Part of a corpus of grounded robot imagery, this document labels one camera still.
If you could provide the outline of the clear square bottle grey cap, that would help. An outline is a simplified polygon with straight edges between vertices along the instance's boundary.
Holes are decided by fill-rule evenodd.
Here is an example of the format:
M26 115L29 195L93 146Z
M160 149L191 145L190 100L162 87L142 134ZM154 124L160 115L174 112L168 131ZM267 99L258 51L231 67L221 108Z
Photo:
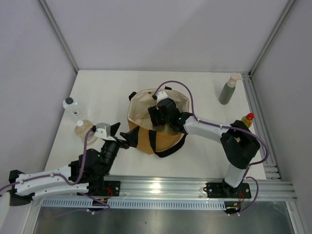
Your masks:
M77 98L68 97L62 102L62 105L73 122L87 120L87 112Z

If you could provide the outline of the clear amber soap bottle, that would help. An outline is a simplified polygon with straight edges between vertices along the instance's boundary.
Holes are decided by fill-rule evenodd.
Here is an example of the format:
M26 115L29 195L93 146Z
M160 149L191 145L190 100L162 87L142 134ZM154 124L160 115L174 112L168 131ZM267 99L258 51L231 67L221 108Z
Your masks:
M84 143L87 132L92 129L93 124L89 120L78 120L75 127L75 134L82 140ZM95 143L97 138L95 137L95 133L89 133L87 137L87 146Z

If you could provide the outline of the yellow dish soap red cap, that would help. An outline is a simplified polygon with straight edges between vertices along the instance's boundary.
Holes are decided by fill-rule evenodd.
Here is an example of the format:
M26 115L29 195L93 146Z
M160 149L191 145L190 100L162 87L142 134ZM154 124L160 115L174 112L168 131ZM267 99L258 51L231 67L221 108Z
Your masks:
M246 116L244 116L241 121L248 127L250 128L254 119L254 113L249 113Z

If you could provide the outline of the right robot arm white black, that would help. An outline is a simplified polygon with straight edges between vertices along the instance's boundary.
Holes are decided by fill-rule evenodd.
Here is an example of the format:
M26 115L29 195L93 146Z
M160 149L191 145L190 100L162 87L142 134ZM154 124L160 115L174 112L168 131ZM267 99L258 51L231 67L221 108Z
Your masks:
M148 108L152 125L169 126L174 132L181 133L181 140L174 146L164 151L156 150L157 133L149 131L151 148L159 157L167 157L179 149L185 143L187 135L195 135L220 143L229 161L229 168L225 178L220 183L207 183L204 191L209 198L237 198L240 192L244 192L243 184L249 164L260 148L259 141L246 125L236 120L231 125L216 124L206 120L200 120L193 113L181 112L176 103L165 98Z

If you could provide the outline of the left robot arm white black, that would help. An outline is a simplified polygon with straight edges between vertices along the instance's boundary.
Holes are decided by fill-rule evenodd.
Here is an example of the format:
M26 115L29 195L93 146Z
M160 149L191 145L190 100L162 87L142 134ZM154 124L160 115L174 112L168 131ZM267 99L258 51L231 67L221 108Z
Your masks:
M118 197L120 181L105 181L120 149L136 147L139 127L115 136L120 123L99 123L83 137L83 153L78 160L63 167L41 173L25 174L12 170L9 174L10 206L22 206L50 195L87 194Z

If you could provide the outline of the grey pump bottle beige cap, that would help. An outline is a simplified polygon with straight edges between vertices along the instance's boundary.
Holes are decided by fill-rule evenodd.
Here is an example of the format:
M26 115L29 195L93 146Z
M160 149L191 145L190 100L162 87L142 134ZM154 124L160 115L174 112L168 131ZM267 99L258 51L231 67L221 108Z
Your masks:
M219 96L219 102L222 105L226 105L229 103L230 99L232 98L235 88L236 88L236 83L238 80L242 80L242 75L240 73L231 73L229 80L225 83L221 94Z

